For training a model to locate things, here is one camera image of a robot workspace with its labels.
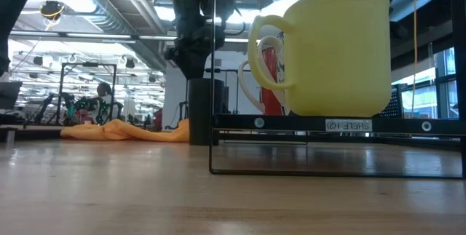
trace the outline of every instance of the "orange cloth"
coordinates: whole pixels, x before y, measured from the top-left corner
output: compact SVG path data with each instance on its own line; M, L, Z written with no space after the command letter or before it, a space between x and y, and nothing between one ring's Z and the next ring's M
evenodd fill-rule
M172 132L149 132L126 124L119 119L103 125L76 125L64 129L62 138L78 140L152 140L159 142L189 142L189 120L180 121L178 129Z

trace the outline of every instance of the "red mug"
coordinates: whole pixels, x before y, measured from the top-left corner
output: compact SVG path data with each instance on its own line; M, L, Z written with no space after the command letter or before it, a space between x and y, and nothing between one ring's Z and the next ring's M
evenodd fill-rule
M279 45L278 47L269 47L264 49L265 44L271 44L274 46ZM262 70L268 77L268 79L275 82L281 82L283 80L283 54L281 49L283 48L283 43L275 38L274 36L264 37L258 45L259 52L262 54L259 55L259 63ZM263 115L270 116L279 116L286 115L289 110L285 106L285 92L282 90L270 90L261 88L261 98L260 101L255 99L252 94L249 92L248 88L245 85L244 81L244 67L249 64L246 60L241 63L238 68L238 78L240 80L240 86L242 91L245 93L246 97L249 99L252 104L262 112Z

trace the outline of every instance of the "ceiling light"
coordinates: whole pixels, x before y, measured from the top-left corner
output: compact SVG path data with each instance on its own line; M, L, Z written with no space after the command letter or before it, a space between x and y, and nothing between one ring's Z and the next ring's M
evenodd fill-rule
M113 76L114 74L110 74L110 73L94 73L94 75L96 76ZM123 76L135 76L135 74L130 74L130 73L117 73L116 74L117 77L123 77Z
M24 81L23 85L34 85L34 86L48 86L48 87L59 87L60 83L59 82L46 82L46 81ZM99 83L63 83L64 87L75 87L75 86L86 86L86 87L92 87L95 88L99 85ZM141 89L158 89L161 90L162 88L160 85L157 84L150 84L150 85L140 85L140 84L128 84L128 85L115 85L115 89L117 90L124 90L124 89L135 89L135 88L141 88Z
M142 35L142 36L139 36L139 39L152 39L152 40L165 40L165 41L170 41L170 40L175 40L176 39L176 36L167 36L167 35L163 35L163 36L145 36L145 35Z
M60 36L57 32L48 31L12 31L9 34L10 36Z
M95 34L95 33L67 33L68 36L87 39L131 39L131 35Z

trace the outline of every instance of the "fluorescent light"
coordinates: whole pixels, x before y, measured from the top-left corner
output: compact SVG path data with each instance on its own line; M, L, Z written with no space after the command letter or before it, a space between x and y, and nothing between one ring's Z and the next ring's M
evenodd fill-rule
M87 39L131 39L131 35L119 35L119 34L67 33L67 35L75 37L75 38L87 38Z
M10 35L16 36L59 36L56 32L47 31L12 31Z
M96 75L96 76L113 76L114 74L110 74L110 73L93 73L93 75ZM117 73L116 74L117 77L123 77L123 76L135 76L135 74L129 74L129 73Z
M24 81L24 85L34 85L34 86L46 86L46 87L59 87L59 82L38 82L38 81ZM74 87L74 86L85 86L85 87L97 87L99 83L63 83L64 87ZM141 89L162 89L159 84L152 84L152 85L137 85L137 84L129 84L129 85L115 85L115 89L117 90L125 90L127 88L141 88Z
M165 41L170 41L170 40L175 40L176 36L139 36L139 39L146 39L146 40L165 40Z
M123 44L134 44L136 40L115 40L115 39L103 39L103 43L123 43Z

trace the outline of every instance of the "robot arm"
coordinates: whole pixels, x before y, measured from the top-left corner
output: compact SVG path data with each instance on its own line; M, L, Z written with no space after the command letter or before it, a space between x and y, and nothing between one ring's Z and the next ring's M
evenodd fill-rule
M210 35L214 19L212 0L173 0L177 39L175 47L165 52L165 58L173 60L187 79L202 78L205 61L210 54ZM234 0L217 0L216 16L222 19L222 26L216 27L216 49L225 42L226 20L233 14Z
M47 97L44 100L44 104L42 104L41 110L37 113L36 117L34 118L34 123L41 124L42 119L44 118L44 113L47 110L47 106L52 102L54 97L55 94L50 94L49 97Z

